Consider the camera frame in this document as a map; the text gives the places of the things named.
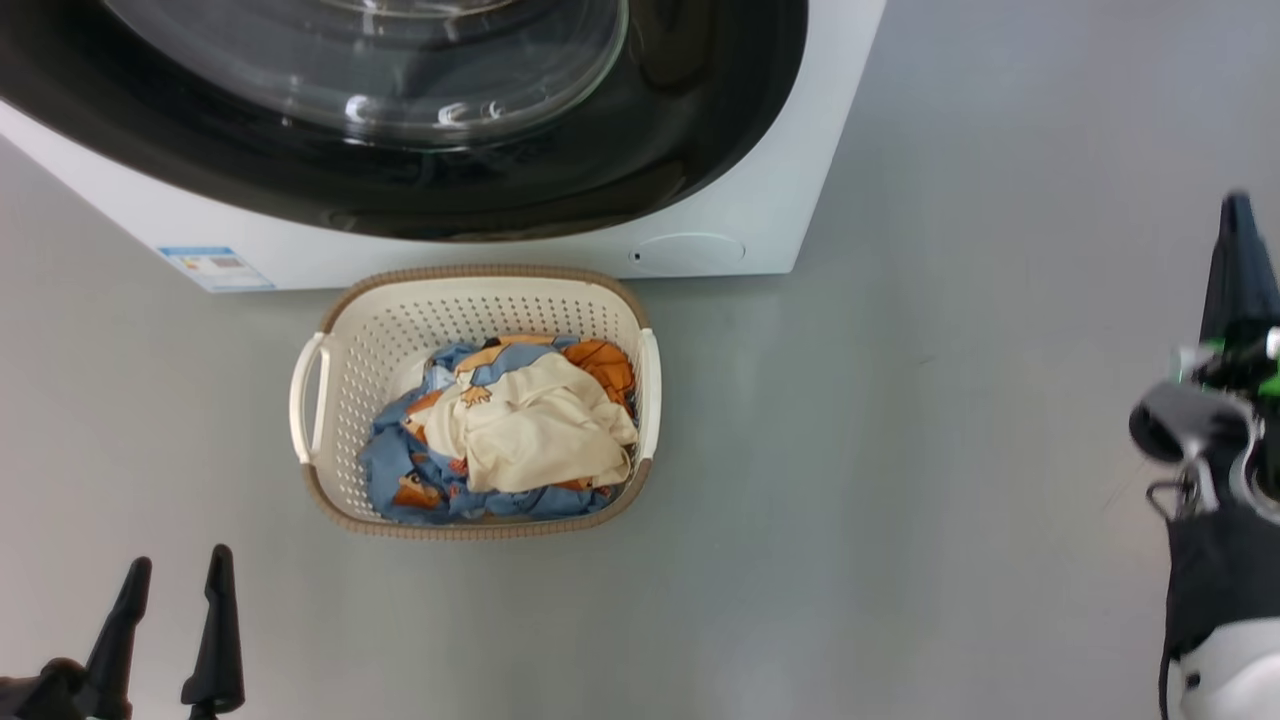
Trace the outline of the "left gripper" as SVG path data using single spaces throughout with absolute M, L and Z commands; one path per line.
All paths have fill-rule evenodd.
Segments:
M 145 618 L 152 561 L 137 557 L 83 666 L 54 659 L 32 676 L 0 676 L 0 720 L 129 719 L 136 630 Z M 214 547 L 204 587 L 207 614 L 195 670 L 180 692 L 191 717 L 220 717 L 246 702 L 234 556 Z M 77 697 L 84 689 L 84 711 Z

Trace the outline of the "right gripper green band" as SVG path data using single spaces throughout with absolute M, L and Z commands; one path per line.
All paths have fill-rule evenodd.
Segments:
M 1242 338 L 1226 340 L 1235 310 L 1229 281 L 1236 233 Z M 1198 343 L 1176 348 L 1175 380 L 1251 400 L 1280 401 L 1280 328 L 1272 328 L 1277 325 L 1280 281 L 1274 274 L 1251 196 L 1229 192 L 1220 206 Z

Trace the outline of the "cream plain garment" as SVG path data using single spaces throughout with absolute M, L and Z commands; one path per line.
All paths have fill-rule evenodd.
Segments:
M 462 363 L 454 378 L 430 404 L 416 404 L 404 425 L 470 491 L 594 489 L 630 478 L 635 420 L 562 352 L 507 346 L 492 363 Z

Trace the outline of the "black washer door with glass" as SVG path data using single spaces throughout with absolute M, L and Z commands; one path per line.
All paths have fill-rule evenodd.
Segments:
M 543 238 L 650 215 L 780 114 L 806 0 L 0 0 L 0 100 L 285 222 Z

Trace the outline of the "cream perforated plastic laundry basket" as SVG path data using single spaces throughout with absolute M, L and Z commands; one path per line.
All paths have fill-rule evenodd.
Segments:
M 603 510 L 579 518 L 415 525 L 379 515 L 358 466 L 376 414 L 422 379 L 439 348 L 515 332 L 586 336 L 626 352 L 637 380 L 630 478 Z M 362 279 L 300 352 L 288 398 L 292 448 L 316 505 L 346 530 L 404 541 L 511 541 L 611 521 L 645 488 L 660 414 L 660 351 L 637 297 L 598 272 L 534 265 L 417 268 Z

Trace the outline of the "white front-load washing machine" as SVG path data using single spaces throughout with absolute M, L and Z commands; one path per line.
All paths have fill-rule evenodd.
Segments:
M 536 264 L 658 278 L 628 254 L 676 233 L 737 240 L 730 274 L 792 270 L 884 12 L 886 0 L 806 0 L 803 59 L 768 131 L 718 179 L 646 217 L 543 238 L 411 241 L 302 225 L 227 205 L 132 170 L 0 100 L 0 137 L 152 250 L 229 247 L 275 290 L 334 290 L 417 266 Z

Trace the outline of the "blue white energy label sticker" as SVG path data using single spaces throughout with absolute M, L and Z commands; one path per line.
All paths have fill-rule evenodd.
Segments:
M 265 292 L 276 288 L 229 247 L 161 247 L 156 252 L 210 293 Z

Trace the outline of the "round white filter cover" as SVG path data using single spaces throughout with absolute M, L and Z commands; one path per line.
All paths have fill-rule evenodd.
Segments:
M 707 277 L 730 274 L 745 254 L 745 247 L 730 237 L 676 233 L 637 243 L 631 249 L 628 260 L 650 275 Z

